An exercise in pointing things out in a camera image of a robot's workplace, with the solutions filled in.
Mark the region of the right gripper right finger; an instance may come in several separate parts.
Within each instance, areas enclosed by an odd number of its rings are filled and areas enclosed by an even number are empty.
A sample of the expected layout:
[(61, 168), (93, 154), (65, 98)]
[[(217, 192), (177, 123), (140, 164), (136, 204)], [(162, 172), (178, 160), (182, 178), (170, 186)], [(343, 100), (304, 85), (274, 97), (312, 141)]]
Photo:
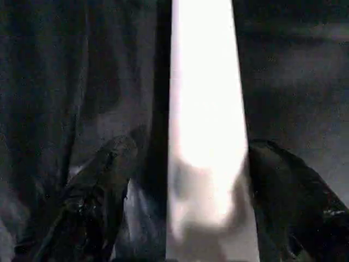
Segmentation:
[(276, 261), (348, 261), (348, 207), (300, 157), (262, 139), (249, 142), (251, 189)]

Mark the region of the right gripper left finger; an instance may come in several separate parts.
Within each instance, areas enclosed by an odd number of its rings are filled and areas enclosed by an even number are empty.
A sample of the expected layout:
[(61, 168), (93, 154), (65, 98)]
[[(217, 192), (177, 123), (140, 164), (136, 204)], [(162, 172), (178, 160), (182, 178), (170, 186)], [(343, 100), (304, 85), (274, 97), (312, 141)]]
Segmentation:
[(136, 161), (129, 136), (102, 146), (49, 207), (34, 261), (109, 261)]

